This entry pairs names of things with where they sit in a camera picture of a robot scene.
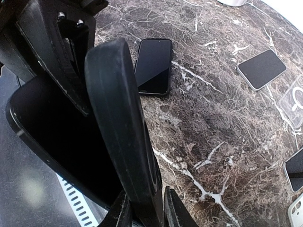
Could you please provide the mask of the black silicone phone case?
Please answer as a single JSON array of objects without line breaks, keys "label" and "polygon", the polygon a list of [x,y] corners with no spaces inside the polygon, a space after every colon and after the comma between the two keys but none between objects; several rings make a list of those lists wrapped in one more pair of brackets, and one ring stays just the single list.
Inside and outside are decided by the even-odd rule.
[{"label": "black silicone phone case", "polygon": [[85,80],[103,141],[136,216],[146,227],[163,226],[161,175],[126,40],[89,50]]}]

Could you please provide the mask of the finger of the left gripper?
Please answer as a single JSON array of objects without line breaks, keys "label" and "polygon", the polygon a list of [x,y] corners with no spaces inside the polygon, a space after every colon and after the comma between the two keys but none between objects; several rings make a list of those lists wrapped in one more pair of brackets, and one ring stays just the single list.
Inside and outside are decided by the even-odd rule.
[{"label": "finger of the left gripper", "polygon": [[20,4],[15,26],[19,57],[29,75],[47,73],[74,106],[89,114],[84,59],[94,46],[95,13],[84,4]]}]

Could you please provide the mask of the black phone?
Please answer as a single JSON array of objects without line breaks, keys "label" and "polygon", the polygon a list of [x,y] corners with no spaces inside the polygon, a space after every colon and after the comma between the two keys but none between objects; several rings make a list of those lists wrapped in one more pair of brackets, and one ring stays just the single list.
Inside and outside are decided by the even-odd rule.
[{"label": "black phone", "polygon": [[48,76],[18,88],[6,118],[19,138],[52,170],[109,209],[122,191],[95,116],[84,116]]},{"label": "black phone", "polygon": [[170,39],[143,39],[138,49],[134,74],[140,95],[165,96],[169,93],[172,61]]}]

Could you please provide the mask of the clear magsafe phone case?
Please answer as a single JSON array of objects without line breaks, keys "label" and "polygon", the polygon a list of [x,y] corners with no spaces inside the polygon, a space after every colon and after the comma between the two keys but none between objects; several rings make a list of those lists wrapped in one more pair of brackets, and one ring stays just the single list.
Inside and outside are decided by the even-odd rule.
[{"label": "clear magsafe phone case", "polygon": [[279,105],[291,125],[298,129],[303,124],[303,75],[299,75],[279,100]]}]

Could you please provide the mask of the white silicone phone case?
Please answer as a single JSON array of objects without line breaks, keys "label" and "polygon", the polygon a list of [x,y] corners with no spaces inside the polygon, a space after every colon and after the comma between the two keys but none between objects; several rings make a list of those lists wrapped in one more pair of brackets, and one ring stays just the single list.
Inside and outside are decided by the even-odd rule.
[{"label": "white silicone phone case", "polygon": [[303,226],[303,194],[301,194],[288,208],[291,227]]}]

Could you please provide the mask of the white scalloped bowl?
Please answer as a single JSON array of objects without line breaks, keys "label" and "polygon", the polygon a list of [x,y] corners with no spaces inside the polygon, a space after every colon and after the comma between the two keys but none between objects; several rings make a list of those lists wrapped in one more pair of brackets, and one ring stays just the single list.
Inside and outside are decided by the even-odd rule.
[{"label": "white scalloped bowl", "polygon": [[247,0],[217,0],[217,1],[221,4],[231,7],[241,7],[247,2]]}]

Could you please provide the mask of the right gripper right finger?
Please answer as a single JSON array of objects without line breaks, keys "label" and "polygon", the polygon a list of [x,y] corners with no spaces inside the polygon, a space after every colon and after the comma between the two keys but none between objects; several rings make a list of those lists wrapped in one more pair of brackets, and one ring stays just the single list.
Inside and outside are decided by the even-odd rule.
[{"label": "right gripper right finger", "polygon": [[165,227],[198,227],[174,189],[166,186],[164,193]]}]

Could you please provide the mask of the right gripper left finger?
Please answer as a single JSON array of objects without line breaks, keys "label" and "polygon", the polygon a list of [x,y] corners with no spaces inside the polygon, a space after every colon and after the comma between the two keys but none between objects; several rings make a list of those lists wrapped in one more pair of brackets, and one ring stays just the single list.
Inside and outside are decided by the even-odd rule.
[{"label": "right gripper left finger", "polygon": [[132,208],[130,201],[122,190],[111,206],[109,212],[98,227],[131,227]]}]

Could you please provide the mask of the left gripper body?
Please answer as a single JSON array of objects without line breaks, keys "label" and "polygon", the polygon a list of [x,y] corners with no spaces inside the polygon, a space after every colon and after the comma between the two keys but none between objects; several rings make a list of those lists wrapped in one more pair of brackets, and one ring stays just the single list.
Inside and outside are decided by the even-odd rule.
[{"label": "left gripper body", "polygon": [[22,81],[48,75],[81,82],[84,58],[95,40],[95,15],[106,0],[3,0],[0,64]]}]

